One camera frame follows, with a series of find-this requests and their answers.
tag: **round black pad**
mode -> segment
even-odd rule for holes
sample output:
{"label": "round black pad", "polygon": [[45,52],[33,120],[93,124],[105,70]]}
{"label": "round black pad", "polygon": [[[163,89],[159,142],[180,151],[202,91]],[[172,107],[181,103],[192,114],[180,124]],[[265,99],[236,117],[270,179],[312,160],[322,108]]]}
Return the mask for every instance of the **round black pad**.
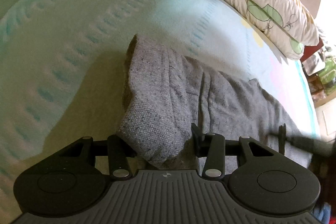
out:
{"label": "round black pad", "polygon": [[266,171],[257,178],[258,184],[267,191],[273,193],[285,193],[296,185],[295,178],[283,171]]}
{"label": "round black pad", "polygon": [[76,157],[42,161],[16,179],[14,195],[20,207],[34,215],[61,217],[95,203],[106,187],[105,176]]}

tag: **ribbed rubber surface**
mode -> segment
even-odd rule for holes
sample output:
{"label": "ribbed rubber surface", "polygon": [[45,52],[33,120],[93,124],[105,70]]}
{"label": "ribbed rubber surface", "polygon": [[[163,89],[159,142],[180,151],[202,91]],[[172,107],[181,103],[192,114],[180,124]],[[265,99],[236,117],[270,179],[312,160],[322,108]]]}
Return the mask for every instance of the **ribbed rubber surface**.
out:
{"label": "ribbed rubber surface", "polygon": [[311,214],[265,217],[237,204],[221,182],[200,178],[194,170],[140,170],[128,181],[112,184],[106,196],[83,213],[43,218],[26,213],[15,224],[315,224]]}

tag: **metal rivet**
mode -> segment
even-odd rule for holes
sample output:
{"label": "metal rivet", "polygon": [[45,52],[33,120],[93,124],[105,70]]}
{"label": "metal rivet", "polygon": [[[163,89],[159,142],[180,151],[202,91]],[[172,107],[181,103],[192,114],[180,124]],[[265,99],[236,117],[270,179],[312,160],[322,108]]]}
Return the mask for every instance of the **metal rivet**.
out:
{"label": "metal rivet", "polygon": [[129,172],[125,169],[118,169],[113,171],[113,175],[117,178],[124,178],[129,175]]}
{"label": "metal rivet", "polygon": [[208,177],[211,177],[211,178],[215,178],[215,177],[219,177],[222,175],[222,172],[220,172],[219,170],[217,169],[208,169],[205,171],[205,174],[208,176]]}

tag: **folded blanket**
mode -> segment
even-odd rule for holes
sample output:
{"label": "folded blanket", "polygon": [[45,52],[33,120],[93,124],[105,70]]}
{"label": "folded blanket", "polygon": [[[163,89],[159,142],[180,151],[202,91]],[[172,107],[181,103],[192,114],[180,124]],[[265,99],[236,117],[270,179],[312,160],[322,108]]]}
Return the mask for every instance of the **folded blanket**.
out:
{"label": "folded blanket", "polygon": [[[135,36],[127,51],[123,104],[125,117],[118,130],[141,157],[159,169],[202,171],[205,159],[194,155],[191,123],[203,133],[236,140],[249,135],[264,140],[286,123],[299,134],[282,105],[253,79],[245,82],[146,37]],[[268,145],[277,150],[276,141]],[[285,155],[307,166],[310,156],[292,147]],[[226,159],[226,174],[236,169]]]}

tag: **mint green bedsheet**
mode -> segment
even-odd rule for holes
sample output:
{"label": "mint green bedsheet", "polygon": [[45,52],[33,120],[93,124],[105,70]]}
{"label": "mint green bedsheet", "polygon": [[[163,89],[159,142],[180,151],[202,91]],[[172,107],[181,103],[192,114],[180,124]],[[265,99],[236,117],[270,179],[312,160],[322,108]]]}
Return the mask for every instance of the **mint green bedsheet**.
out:
{"label": "mint green bedsheet", "polygon": [[21,171],[82,136],[114,133],[136,33],[258,78],[302,132],[319,135],[300,63],[222,0],[0,0],[0,16],[0,223],[20,212],[12,185]]}

